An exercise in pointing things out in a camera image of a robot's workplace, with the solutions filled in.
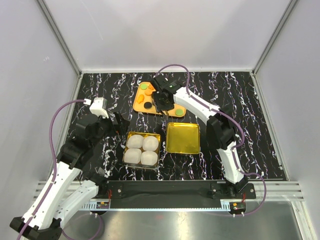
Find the black marble tabletop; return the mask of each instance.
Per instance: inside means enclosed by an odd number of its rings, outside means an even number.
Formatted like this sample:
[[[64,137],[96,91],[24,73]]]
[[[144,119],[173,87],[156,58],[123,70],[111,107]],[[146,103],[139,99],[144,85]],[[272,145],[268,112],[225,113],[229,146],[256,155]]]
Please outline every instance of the black marble tabletop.
[[[161,135],[159,166],[156,170],[134,169],[123,166],[126,136],[106,137],[96,148],[94,157],[83,170],[104,169],[109,180],[219,180],[224,168],[216,150],[209,149],[206,142],[206,125],[187,111],[183,118],[135,112],[138,85],[149,82],[154,73],[86,73],[83,75],[78,99],[107,99],[109,112],[119,111],[129,120],[129,131],[157,133]],[[186,81],[186,73],[165,73],[170,79]],[[245,134],[245,144],[237,149],[243,169],[262,174],[265,179],[284,180],[270,138],[266,120],[260,107],[258,95],[249,72],[192,72],[190,90],[204,100],[219,107],[232,106],[233,118],[240,123]],[[76,104],[68,131],[70,136],[79,117],[90,113],[87,106]],[[196,155],[167,153],[166,130],[169,122],[197,123],[200,126],[201,150]]]

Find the white round object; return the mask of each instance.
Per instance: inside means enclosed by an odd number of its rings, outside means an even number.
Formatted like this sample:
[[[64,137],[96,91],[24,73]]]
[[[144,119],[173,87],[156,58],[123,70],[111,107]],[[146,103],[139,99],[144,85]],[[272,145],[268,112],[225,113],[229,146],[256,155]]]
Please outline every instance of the white round object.
[[[132,135],[131,137],[129,137],[126,146],[128,147],[128,149],[139,149],[142,147],[143,141],[144,141],[143,136],[138,134]]]
[[[127,164],[138,164],[141,159],[141,150],[139,148],[130,148],[124,154],[124,162]]]
[[[142,143],[142,148],[145,151],[155,151],[159,146],[158,139],[154,136],[147,136]]]
[[[141,155],[141,164],[153,166],[158,161],[158,154],[154,151],[144,151]]]

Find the yellow tray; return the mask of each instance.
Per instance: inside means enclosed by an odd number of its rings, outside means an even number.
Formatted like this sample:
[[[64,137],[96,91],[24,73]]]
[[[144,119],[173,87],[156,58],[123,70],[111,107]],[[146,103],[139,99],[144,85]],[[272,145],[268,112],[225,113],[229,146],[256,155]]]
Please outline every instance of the yellow tray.
[[[174,154],[200,153],[199,125],[183,122],[168,123],[165,150]]]
[[[141,161],[138,163],[138,164],[134,164],[134,163],[126,163],[125,162],[125,153],[126,151],[128,150],[128,147],[127,147],[127,143],[128,143],[128,140],[131,136],[133,135],[141,135],[142,137],[146,138],[146,137],[149,137],[149,136],[154,136],[156,139],[158,139],[158,142],[159,142],[159,146],[158,148],[154,151],[156,154],[158,154],[158,161],[156,162],[156,164],[154,164],[153,166],[150,166],[150,165],[142,165],[141,164]],[[143,168],[143,169],[155,169],[157,168],[158,164],[159,164],[159,154],[160,154],[160,147],[161,147],[161,136],[160,134],[155,134],[155,133],[145,133],[145,132],[137,132],[137,131],[130,131],[128,132],[128,137],[126,139],[126,144],[125,144],[125,149],[124,149],[124,152],[123,152],[123,159],[122,159],[122,162],[125,166],[128,166],[128,167],[134,167],[134,168]],[[139,148],[141,150],[141,152],[145,152],[145,150],[141,147]]]
[[[149,87],[151,85],[150,82],[147,82],[147,81],[144,81],[144,82],[141,82],[139,87],[138,87],[138,90],[136,92],[136,95],[135,95],[135,99],[134,99],[134,103],[133,103],[133,109],[136,111],[136,112],[141,112],[141,113],[147,113],[147,114],[157,114],[157,115],[161,115],[161,113],[158,113],[156,112],[156,107],[153,105],[153,100],[152,100],[152,97],[151,96],[148,96],[145,94],[145,91],[148,89],[141,89],[141,86],[142,85],[147,85],[147,87]],[[144,97],[144,100],[143,102],[141,103],[138,103],[138,97],[140,95],[143,95]],[[146,109],[144,107],[144,104],[146,102],[150,102],[152,103],[152,107],[150,109]],[[176,111],[180,111],[182,110],[182,115],[177,115],[176,114]],[[168,111],[168,114],[169,116],[172,116],[172,117],[177,117],[177,118],[183,118],[185,115],[186,115],[186,109],[178,104],[174,104],[174,109]]]

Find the green circle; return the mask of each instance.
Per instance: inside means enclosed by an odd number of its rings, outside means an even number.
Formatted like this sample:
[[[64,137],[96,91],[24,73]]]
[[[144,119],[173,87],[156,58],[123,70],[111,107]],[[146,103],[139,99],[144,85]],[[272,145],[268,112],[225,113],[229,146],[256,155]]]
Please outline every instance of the green circle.
[[[177,110],[175,110],[175,115],[177,115],[177,116],[182,116],[184,114],[184,111],[182,110],[182,109],[177,109]]]
[[[148,88],[148,85],[145,84],[145,83],[140,84],[140,88],[141,88],[142,90],[146,90],[146,89]]]

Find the wire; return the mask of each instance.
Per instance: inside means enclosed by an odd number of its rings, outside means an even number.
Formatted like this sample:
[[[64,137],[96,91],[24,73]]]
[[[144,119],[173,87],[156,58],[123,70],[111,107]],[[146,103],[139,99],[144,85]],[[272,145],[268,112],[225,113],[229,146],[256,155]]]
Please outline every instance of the wire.
[[[50,123],[50,127],[49,127],[49,143],[50,143],[50,148],[51,148],[51,154],[52,154],[52,160],[53,160],[53,177],[52,180],[48,186],[48,188],[46,189],[43,197],[41,198],[40,202],[38,203],[38,205],[35,207],[34,211],[32,212],[32,216],[28,219],[28,221],[24,224],[24,226],[22,227],[21,231],[19,232],[19,235],[17,237],[16,240],[20,240],[20,238],[22,237],[24,231],[26,230],[27,226],[29,226],[30,222],[32,221],[32,219],[34,218],[34,216],[37,214],[39,208],[41,207],[42,203],[45,201],[47,195],[49,194],[53,183],[56,181],[56,177],[57,177],[57,161],[56,161],[56,153],[55,153],[55,148],[54,148],[54,143],[53,143],[53,139],[52,139],[52,130],[54,127],[54,122],[56,120],[56,117],[58,115],[58,113],[66,106],[73,104],[73,103],[84,103],[85,100],[73,100],[73,101],[69,101],[65,104],[63,104],[53,115],[51,123]]]
[[[238,128],[238,130],[240,131],[240,133],[241,133],[241,141],[240,141],[240,143],[237,144],[237,145],[235,145],[235,146],[233,146],[233,147],[231,148],[232,157],[233,157],[235,166],[236,166],[236,168],[238,169],[238,171],[239,171],[241,174],[243,174],[243,175],[245,175],[245,176],[247,176],[247,177],[252,176],[252,175],[255,175],[255,176],[257,176],[258,178],[260,178],[261,181],[262,181],[262,183],[263,183],[263,187],[264,187],[264,195],[263,195],[262,201],[260,202],[259,206],[258,206],[255,210],[253,210],[253,211],[251,211],[251,212],[248,212],[248,213],[246,213],[245,215],[254,214],[255,212],[257,212],[257,211],[261,208],[261,206],[264,204],[264,202],[265,202],[265,200],[266,200],[266,197],[267,197],[267,186],[266,186],[265,180],[263,179],[263,177],[262,177],[260,174],[255,173],[255,172],[246,173],[246,172],[244,172],[244,171],[241,170],[241,168],[239,167],[239,165],[238,165],[238,163],[237,163],[235,150],[236,150],[236,148],[242,146],[242,145],[244,144],[244,142],[245,142],[245,133],[244,133],[244,131],[242,130],[242,128],[241,128],[241,126],[239,125],[239,123],[237,123],[232,117],[230,117],[229,115],[225,114],[225,113],[222,112],[222,111],[219,111],[219,110],[215,110],[215,109],[213,109],[213,108],[210,108],[210,107],[209,107],[207,104],[205,104],[204,102],[198,100],[198,99],[195,98],[193,95],[190,95],[190,91],[189,91],[190,72],[189,72],[189,70],[188,70],[185,66],[183,66],[183,65],[181,65],[181,64],[169,64],[169,65],[164,66],[163,68],[161,68],[161,69],[155,74],[155,76],[157,76],[162,70],[164,70],[164,69],[166,69],[166,68],[168,68],[168,67],[173,67],[173,66],[181,67],[181,68],[183,68],[183,69],[186,70],[186,73],[187,73],[186,93],[189,95],[190,98],[192,98],[192,99],[195,100],[197,103],[199,103],[199,104],[201,104],[202,106],[204,106],[205,108],[209,109],[209,111],[213,111],[213,112],[215,112],[215,113],[217,113],[217,114],[220,114],[220,115],[226,117],[226,118],[229,119],[229,120]]]
[[[83,214],[82,216],[78,217],[77,219],[80,219],[80,218],[82,218],[82,217],[84,217],[84,216],[87,216],[87,214]],[[102,217],[101,217],[99,214],[96,213],[95,216],[99,218],[99,228],[98,228],[98,230],[96,231],[96,233],[95,233],[91,238],[89,238],[88,240],[93,240],[93,239],[95,239],[95,238],[98,236],[98,234],[100,233],[100,231],[101,231],[101,229],[102,229],[103,223],[104,223],[103,220],[102,220]],[[63,236],[65,236],[65,238],[68,239],[68,240],[75,240],[75,239],[69,237],[69,236],[65,233],[64,230],[62,230],[62,234],[63,234]]]

